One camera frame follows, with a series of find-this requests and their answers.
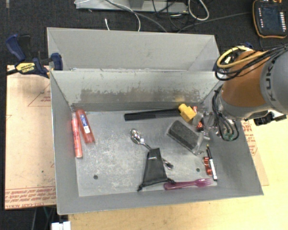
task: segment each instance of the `black marker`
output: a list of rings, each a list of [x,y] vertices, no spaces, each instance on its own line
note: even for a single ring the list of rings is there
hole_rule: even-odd
[[[208,155],[208,158],[209,158],[209,166],[210,166],[211,171],[212,171],[212,178],[213,178],[214,181],[216,181],[217,180],[216,168],[215,168],[215,165],[213,163],[213,159],[212,159],[211,152],[210,152],[208,144],[206,146],[206,151],[207,151],[207,155]]]

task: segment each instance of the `bin floor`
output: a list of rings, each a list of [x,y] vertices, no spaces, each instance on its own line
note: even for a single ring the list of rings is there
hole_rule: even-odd
[[[131,140],[133,128],[150,147],[160,148],[161,156],[174,165],[172,170],[165,167],[168,178],[179,182],[209,177],[203,164],[206,153],[194,155],[167,134],[176,120],[189,125],[181,117],[126,122],[124,114],[121,111],[87,113],[96,140],[85,144],[81,137],[83,157],[76,159],[79,196],[136,192],[143,180],[148,149]],[[204,140],[200,150],[205,151],[205,146]],[[143,191],[153,190],[163,190],[163,184],[143,188]]]

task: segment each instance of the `yellow object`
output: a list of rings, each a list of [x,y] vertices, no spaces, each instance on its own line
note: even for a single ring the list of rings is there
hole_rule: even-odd
[[[193,111],[190,106],[186,106],[185,104],[181,104],[178,107],[178,110],[180,111],[180,115],[186,122],[189,122],[196,115],[195,111]]]

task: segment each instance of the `marker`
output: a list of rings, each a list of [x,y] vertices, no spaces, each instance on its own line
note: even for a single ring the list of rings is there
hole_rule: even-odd
[[[82,146],[76,113],[72,113],[72,133],[76,158],[82,158]]]
[[[92,133],[92,129],[90,124],[88,123],[85,111],[83,109],[78,109],[76,111],[76,116],[78,119],[79,127],[82,131],[82,135],[85,143],[92,143],[95,141],[94,135]]]
[[[210,168],[211,168],[211,171],[212,171],[212,178],[213,178],[214,181],[216,181],[217,180],[216,168],[215,168],[215,165],[213,163],[213,159],[212,159],[211,152],[210,152],[208,144],[206,146],[206,151],[207,151],[207,155],[208,155],[208,158],[209,158],[209,165],[210,165]]]

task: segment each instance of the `yellow cable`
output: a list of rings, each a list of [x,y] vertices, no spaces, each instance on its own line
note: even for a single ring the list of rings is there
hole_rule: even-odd
[[[256,54],[256,55],[252,55],[252,56],[249,56],[249,57],[246,57],[246,58],[243,58],[241,60],[238,60],[238,61],[235,61],[233,63],[230,63],[230,64],[226,64],[226,65],[222,65],[221,64],[221,61],[227,56],[229,55],[230,53],[238,50],[238,49],[241,49],[241,50],[244,50],[244,51],[249,51],[250,49],[245,47],[245,46],[236,46],[236,47],[233,47],[231,49],[229,49],[228,51],[226,51],[224,54],[222,54],[218,60],[216,61],[216,65],[220,68],[223,68],[223,69],[226,69],[226,68],[230,68],[230,67],[233,67],[237,64],[240,64],[242,62],[245,62],[245,61],[248,61],[248,60],[251,60],[251,59],[254,59],[254,58],[258,58],[260,56],[262,56],[265,52],[261,52],[259,54]]]

